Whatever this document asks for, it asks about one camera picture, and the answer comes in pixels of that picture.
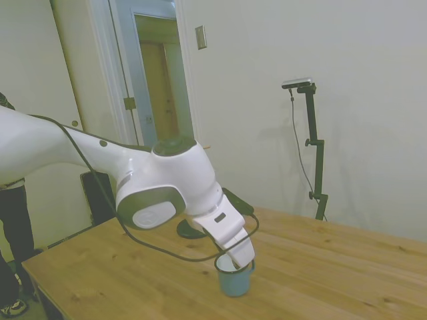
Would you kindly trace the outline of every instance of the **white wall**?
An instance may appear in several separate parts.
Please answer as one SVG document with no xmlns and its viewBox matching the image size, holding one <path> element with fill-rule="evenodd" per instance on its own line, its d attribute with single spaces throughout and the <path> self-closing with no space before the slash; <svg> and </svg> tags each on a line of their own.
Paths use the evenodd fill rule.
<svg viewBox="0 0 427 320">
<path fill-rule="evenodd" d="M 64 125 L 80 122 L 48 0 L 0 1 L 0 92 L 19 112 L 51 117 Z M 26 177 L 36 247 L 91 225 L 80 181 L 85 171 L 76 165 L 56 164 Z M 0 250 L 11 260 L 2 230 L 0 226 Z"/>
<path fill-rule="evenodd" d="M 329 220 L 427 241 L 427 2 L 179 0 L 199 139 L 220 183 L 313 217 L 282 81 L 311 76 Z M 194 28 L 205 25 L 207 49 Z M 300 143 L 308 137 L 296 97 Z M 315 147 L 303 147 L 314 180 Z"/>
</svg>

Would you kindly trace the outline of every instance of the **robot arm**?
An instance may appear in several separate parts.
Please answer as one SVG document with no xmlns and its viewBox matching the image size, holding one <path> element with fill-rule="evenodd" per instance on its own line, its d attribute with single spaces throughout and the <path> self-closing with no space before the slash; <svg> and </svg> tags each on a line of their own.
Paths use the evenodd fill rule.
<svg viewBox="0 0 427 320">
<path fill-rule="evenodd" d="M 0 107 L 0 185 L 52 163 L 85 166 L 54 123 Z M 216 181 L 199 143 L 190 138 L 160 141 L 151 152 L 124 147 L 67 129 L 91 166 L 117 181 L 116 209 L 134 229 L 152 229 L 185 212 L 196 229 L 227 249 L 243 239 L 244 218 Z M 250 239 L 228 251 L 240 266 L 255 256 Z"/>
</svg>

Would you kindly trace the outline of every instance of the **cup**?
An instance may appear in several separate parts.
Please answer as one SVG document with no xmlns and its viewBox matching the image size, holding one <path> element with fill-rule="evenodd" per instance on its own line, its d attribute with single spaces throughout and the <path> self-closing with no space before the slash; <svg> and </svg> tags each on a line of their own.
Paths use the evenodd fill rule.
<svg viewBox="0 0 427 320">
<path fill-rule="evenodd" d="M 232 258 L 224 254 L 215 259 L 215 268 L 218 270 L 221 291 L 229 297 L 240 297 L 249 291 L 250 275 L 255 270 L 255 261 L 241 269 L 234 267 Z"/>
</svg>

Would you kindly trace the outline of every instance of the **black cable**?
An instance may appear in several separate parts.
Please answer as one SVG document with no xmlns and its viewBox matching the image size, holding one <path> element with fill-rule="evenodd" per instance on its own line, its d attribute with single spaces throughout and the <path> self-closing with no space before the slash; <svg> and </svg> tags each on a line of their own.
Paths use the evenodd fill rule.
<svg viewBox="0 0 427 320">
<path fill-rule="evenodd" d="M 123 223 L 123 221 L 120 219 L 119 215 L 117 214 L 117 211 L 115 210 L 115 207 L 113 205 L 113 203 L 110 201 L 107 192 L 105 191 L 101 181 L 99 180 L 95 169 L 91 166 L 91 164 L 89 163 L 89 161 L 86 159 L 85 155 L 81 152 L 79 146 L 77 145 L 77 143 L 74 141 L 73 137 L 69 134 L 69 132 L 67 131 L 67 129 L 60 124 L 59 122 L 57 122 L 56 120 L 53 120 L 51 118 L 48 117 L 44 117 L 41 115 L 31 115 L 32 117 L 36 117 L 42 120 L 46 120 L 46 121 L 50 121 L 54 124 L 56 124 L 63 132 L 64 134 L 68 137 L 68 139 L 70 140 L 70 142 L 73 144 L 75 150 L 77 151 L 77 153 L 80 155 L 81 159 L 83 160 L 83 162 L 86 164 L 86 166 L 89 168 L 89 170 L 91 171 L 91 173 L 93 174 L 99 188 L 101 189 L 101 192 L 105 198 L 105 200 L 107 201 L 109 207 L 111 208 L 111 210 L 113 211 L 114 215 L 117 217 L 117 220 L 119 221 L 121 228 L 125 231 L 125 233 L 129 236 L 129 238 L 131 238 L 132 240 L 134 240 L 136 243 L 139 243 L 140 245 L 146 246 L 150 249 L 154 249 L 156 251 L 160 251 L 162 253 L 166 253 L 167 255 L 171 255 L 172 257 L 175 257 L 177 259 L 180 260 L 184 260 L 184 261 L 188 261 L 188 262 L 202 262 L 202 261 L 207 261 L 216 257 L 219 257 L 225 253 L 227 253 L 228 251 L 230 251 L 231 249 L 233 249 L 234 247 L 238 246 L 240 243 L 242 243 L 243 241 L 245 241 L 246 239 L 249 239 L 249 237 L 251 237 L 259 228 L 260 228 L 260 221 L 258 220 L 258 218 L 254 215 L 251 214 L 251 218 L 255 220 L 256 222 L 256 227 L 254 230 L 252 230 L 248 235 L 246 235 L 244 238 L 240 239 L 238 242 L 234 243 L 231 247 L 227 248 L 226 250 L 221 250 L 218 253 L 214 254 L 214 255 L 209 255 L 207 257 L 204 258 L 198 258 L 198 259 L 194 259 L 194 258 L 189 258 L 189 257 L 183 257 L 181 255 L 178 255 L 177 253 L 168 251 L 166 249 L 162 249 L 160 247 L 156 247 L 155 245 L 152 245 L 150 243 L 146 243 L 142 240 L 139 240 L 138 238 L 134 237 L 130 231 L 128 230 L 128 228 L 125 226 L 125 224 Z"/>
<path fill-rule="evenodd" d="M 310 190 L 312 191 L 312 194 L 314 194 L 312 183 L 310 182 L 310 179 L 308 179 L 308 176 L 307 176 L 307 173 L 306 173 L 306 168 L 304 167 L 304 164 L 302 163 L 300 142 L 298 141 L 298 135 L 296 133 L 296 128 L 295 128 L 295 117 L 294 117 L 294 100 L 295 100 L 295 98 L 294 98 L 294 95 L 292 94 L 292 89 L 289 89 L 289 93 L 291 94 L 292 127 L 294 128 L 294 134 L 295 134 L 295 140 L 296 140 L 296 147 L 298 148 L 298 157 L 300 158 L 300 164 L 301 164 L 302 172 L 304 173 L 304 177 L 306 177 L 308 185 L 310 186 Z M 325 214 L 323 216 L 325 218 L 325 221 L 328 222 L 328 218 L 326 218 Z"/>
</svg>

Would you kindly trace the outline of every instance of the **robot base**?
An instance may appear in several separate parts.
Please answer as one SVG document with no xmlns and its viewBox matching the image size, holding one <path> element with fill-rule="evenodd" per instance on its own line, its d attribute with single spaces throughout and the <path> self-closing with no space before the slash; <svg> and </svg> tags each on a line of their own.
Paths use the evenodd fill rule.
<svg viewBox="0 0 427 320">
<path fill-rule="evenodd" d="M 189 225 L 188 221 L 184 219 L 178 226 L 176 227 L 176 232 L 180 237 L 186 239 L 201 239 L 206 237 L 206 234 L 194 229 L 191 225 Z"/>
</svg>

